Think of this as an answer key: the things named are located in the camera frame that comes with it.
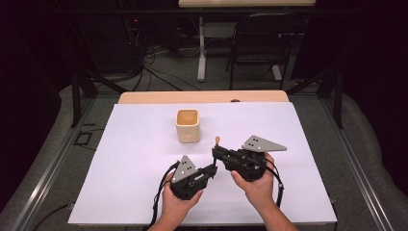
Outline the person's left hand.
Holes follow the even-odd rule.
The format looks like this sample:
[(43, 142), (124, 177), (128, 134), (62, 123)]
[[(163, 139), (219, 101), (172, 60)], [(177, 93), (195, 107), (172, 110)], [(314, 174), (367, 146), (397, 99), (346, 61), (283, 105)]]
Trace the person's left hand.
[(177, 227), (187, 216), (189, 210), (200, 200), (203, 191), (198, 191), (190, 200), (183, 200), (175, 196), (169, 183), (165, 183), (160, 223), (165, 226)]

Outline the black folding chair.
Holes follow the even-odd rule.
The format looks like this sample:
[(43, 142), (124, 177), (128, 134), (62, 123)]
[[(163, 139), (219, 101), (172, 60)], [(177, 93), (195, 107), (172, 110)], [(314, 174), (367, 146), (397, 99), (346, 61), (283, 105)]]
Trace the black folding chair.
[(226, 69), (233, 88), (236, 65), (284, 66), (283, 88), (294, 38), (303, 30), (304, 19), (295, 13), (252, 13), (241, 18), (233, 32)]

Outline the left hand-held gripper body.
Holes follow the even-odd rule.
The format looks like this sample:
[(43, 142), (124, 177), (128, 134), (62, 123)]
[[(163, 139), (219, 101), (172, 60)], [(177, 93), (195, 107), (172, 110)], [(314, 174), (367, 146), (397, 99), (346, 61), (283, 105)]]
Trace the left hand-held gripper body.
[(175, 196), (190, 200), (198, 191), (204, 190), (207, 184), (201, 182), (202, 174), (198, 172), (192, 160), (184, 155), (170, 180), (170, 188)]

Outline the person's right hand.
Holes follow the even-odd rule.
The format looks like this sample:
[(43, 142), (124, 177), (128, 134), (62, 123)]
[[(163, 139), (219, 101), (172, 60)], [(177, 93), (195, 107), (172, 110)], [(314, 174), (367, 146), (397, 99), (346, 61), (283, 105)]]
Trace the person's right hand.
[(260, 179), (253, 182), (245, 181), (235, 170), (231, 172), (231, 176), (258, 213), (277, 209), (272, 197), (273, 174), (270, 171), (266, 170)]

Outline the aluminium floor rail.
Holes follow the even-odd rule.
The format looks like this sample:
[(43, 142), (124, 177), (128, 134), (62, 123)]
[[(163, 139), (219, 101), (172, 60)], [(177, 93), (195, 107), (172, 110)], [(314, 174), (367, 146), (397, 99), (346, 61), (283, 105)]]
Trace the aluminium floor rail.
[(48, 162), (41, 177), (36, 183), (36, 186), (32, 189), (30, 196), (27, 198), (26, 203), (21, 208), (18, 217), (13, 223), (13, 227), (10, 231), (28, 231), (34, 218), (37, 215), (38, 210), (41, 207), (44, 199), (48, 195), (52, 184), (54, 183), (61, 167), (64, 164), (66, 158), (66, 152), (74, 143), (76, 136), (79, 134), (80, 126), (84, 123), (85, 118), (89, 115), (93, 105), (94, 99), (85, 99), (82, 107), (82, 117), (79, 119), (78, 124), (75, 127), (69, 127), (64, 134), (64, 138), (61, 140), (61, 144), (54, 151), (52, 158)]
[(378, 231), (395, 231), (379, 201), (377, 193), (373, 189), (368, 176), (365, 174), (361, 164), (359, 163), (348, 137), (346, 136), (344, 130), (338, 126), (338, 123), (334, 118), (334, 111), (331, 107), (331, 103), (327, 99), (321, 99), (320, 104), (342, 144), (347, 164), (349, 165), (350, 171), (360, 190), (360, 193), (363, 196), (368, 209), (370, 210), (370, 214), (377, 226)]

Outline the white paper sheet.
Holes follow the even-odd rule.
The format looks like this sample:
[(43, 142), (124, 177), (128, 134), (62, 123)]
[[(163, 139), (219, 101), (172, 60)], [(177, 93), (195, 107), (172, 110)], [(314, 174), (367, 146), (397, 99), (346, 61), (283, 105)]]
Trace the white paper sheet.
[(296, 224), (324, 224), (336, 216), (296, 110), (290, 102), (196, 105), (201, 139), (181, 143), (179, 104), (117, 104), (91, 161), (69, 223), (145, 225), (168, 168), (183, 156), (197, 167), (212, 160), (219, 144), (238, 149), (252, 135), (283, 145), (273, 153), (284, 185), (281, 209)]

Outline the black metal stand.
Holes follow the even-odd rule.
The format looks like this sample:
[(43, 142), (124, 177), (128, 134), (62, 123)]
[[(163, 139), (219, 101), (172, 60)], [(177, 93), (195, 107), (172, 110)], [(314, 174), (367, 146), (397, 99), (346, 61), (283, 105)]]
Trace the black metal stand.
[(295, 94), (312, 83), (320, 81), (316, 91), (318, 99), (327, 99), (333, 95), (333, 118), (340, 129), (343, 129), (342, 123), (342, 103), (343, 103), (343, 69), (340, 64), (333, 64), (323, 71), (310, 77), (300, 84), (286, 90), (287, 95)]
[(72, 106), (73, 106), (73, 120), (71, 127), (74, 128), (82, 117), (81, 93), (87, 98), (95, 98), (99, 91), (96, 88), (93, 80), (102, 83), (104, 86), (114, 90), (118, 93), (124, 93), (125, 88), (120, 87), (114, 82), (106, 79), (99, 73), (94, 71), (75, 67), (71, 74), (71, 92), (72, 92)]

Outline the white desk frame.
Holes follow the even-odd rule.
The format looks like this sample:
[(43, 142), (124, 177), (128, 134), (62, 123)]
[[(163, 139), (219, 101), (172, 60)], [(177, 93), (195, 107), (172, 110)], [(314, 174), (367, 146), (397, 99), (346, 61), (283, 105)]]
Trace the white desk frame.
[[(285, 8), (285, 7), (314, 7), (317, 0), (178, 0), (181, 9), (238, 9), (244, 8)], [(233, 34), (233, 22), (209, 22), (199, 16), (199, 61), (197, 81), (204, 82), (206, 76), (206, 47), (205, 39), (227, 39)]]

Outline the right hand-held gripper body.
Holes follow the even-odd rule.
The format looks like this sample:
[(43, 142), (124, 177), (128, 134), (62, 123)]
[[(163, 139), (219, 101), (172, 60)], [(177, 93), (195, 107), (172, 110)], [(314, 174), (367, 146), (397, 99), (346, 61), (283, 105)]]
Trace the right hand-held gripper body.
[(264, 175), (266, 152), (286, 150), (287, 147), (282, 144), (252, 135), (236, 150), (236, 155), (230, 155), (236, 162), (224, 165), (227, 170), (235, 170), (245, 181), (252, 182)]

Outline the wooden pencil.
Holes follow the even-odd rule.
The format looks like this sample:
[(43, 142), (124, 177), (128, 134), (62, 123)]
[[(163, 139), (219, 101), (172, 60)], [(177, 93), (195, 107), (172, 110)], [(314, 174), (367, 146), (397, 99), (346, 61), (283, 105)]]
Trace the wooden pencil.
[(213, 158), (214, 158), (214, 165), (217, 165), (217, 153), (218, 153), (218, 148), (219, 148), (219, 142), (220, 142), (220, 137), (216, 136), (215, 137), (215, 146), (214, 146), (214, 151), (213, 151)]

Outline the beige square cup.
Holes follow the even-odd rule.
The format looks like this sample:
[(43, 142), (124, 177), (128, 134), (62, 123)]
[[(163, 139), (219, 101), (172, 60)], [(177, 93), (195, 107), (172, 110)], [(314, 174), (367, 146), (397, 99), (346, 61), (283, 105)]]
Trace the beige square cup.
[(175, 119), (178, 140), (181, 143), (200, 141), (200, 119), (196, 109), (181, 109)]

